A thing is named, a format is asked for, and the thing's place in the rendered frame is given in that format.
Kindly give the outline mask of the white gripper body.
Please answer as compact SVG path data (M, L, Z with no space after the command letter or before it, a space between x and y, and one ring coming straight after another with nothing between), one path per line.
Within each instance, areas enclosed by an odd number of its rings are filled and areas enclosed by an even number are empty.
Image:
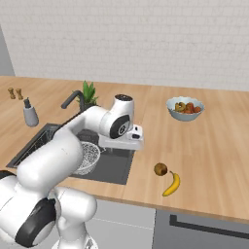
M98 145L102 148L113 148L121 150L142 150L144 142L141 140L129 140L124 138L111 139L103 135L99 136Z

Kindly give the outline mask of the dark grey sink basin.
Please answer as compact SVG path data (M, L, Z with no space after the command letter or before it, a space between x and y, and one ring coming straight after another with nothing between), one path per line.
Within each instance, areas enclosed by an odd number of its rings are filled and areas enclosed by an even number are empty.
M8 168L18 165L38 148L48 143L58 130L59 124L45 124L38 133L7 164ZM95 169L86 175L72 174L72 177L125 185L130 171L134 152L130 150L100 147L100 159Z

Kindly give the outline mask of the white perforated colander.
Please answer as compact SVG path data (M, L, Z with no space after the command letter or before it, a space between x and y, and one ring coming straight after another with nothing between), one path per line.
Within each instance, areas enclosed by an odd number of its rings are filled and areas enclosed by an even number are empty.
M87 175L92 173L100 159L100 149L97 145L82 141L83 161L75 171L75 174Z

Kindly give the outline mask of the brown round pear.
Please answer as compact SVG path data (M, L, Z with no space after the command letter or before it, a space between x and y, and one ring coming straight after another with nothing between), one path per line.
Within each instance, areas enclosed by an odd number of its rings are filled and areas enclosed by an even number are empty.
M167 173L167 166L164 163L159 162L155 165L154 171L158 176L163 176Z

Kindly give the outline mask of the dark grey sink faucet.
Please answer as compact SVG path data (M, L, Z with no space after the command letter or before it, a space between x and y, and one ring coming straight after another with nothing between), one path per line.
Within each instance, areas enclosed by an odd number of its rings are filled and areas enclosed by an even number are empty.
M61 104L62 109L66 109L67 106L76 98L80 98L80 112L84 112L84 94L80 90L75 90L70 96Z

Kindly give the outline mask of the yellow banana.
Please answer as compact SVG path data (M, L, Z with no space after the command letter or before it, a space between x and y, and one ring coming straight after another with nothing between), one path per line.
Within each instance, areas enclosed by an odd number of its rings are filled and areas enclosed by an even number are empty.
M180 176L177 173L171 172L173 176L172 184L163 192L163 196L170 196L177 191L180 186Z

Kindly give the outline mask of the green potted plant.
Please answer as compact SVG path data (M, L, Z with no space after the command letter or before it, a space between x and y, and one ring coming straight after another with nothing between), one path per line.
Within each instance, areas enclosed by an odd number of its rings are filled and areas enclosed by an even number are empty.
M88 84L87 81L84 81L82 94L84 97L84 103L81 103L80 96L77 97L77 102L80 105L80 110L85 111L96 104L97 96L95 95L95 87L93 86L93 83Z

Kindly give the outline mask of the pale blue fruit bowl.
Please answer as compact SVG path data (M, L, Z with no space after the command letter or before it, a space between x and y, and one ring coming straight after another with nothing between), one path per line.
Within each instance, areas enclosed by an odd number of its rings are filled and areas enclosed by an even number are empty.
M177 121L190 122L195 120L203 111L201 101L190 97L172 97L166 101L169 114Z

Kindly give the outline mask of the pale grey cupboard front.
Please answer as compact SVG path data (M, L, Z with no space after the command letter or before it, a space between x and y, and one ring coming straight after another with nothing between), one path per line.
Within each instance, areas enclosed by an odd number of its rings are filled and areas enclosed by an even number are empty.
M99 249L152 249L156 210L107 200L87 222Z

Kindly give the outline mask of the grey soap dispenser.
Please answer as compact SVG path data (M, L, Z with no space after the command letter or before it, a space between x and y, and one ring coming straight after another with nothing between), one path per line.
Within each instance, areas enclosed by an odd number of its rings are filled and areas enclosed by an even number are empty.
M31 105L29 98L25 98L23 103L23 115L25 123L30 127L36 126L39 123L39 118L35 108Z

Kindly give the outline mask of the grey dishwasher front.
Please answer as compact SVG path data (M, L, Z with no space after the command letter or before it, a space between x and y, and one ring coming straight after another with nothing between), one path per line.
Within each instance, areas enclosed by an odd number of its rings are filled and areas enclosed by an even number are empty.
M249 239L170 226L170 215L176 215L179 222L249 233L249 225L157 210L153 249L249 249Z

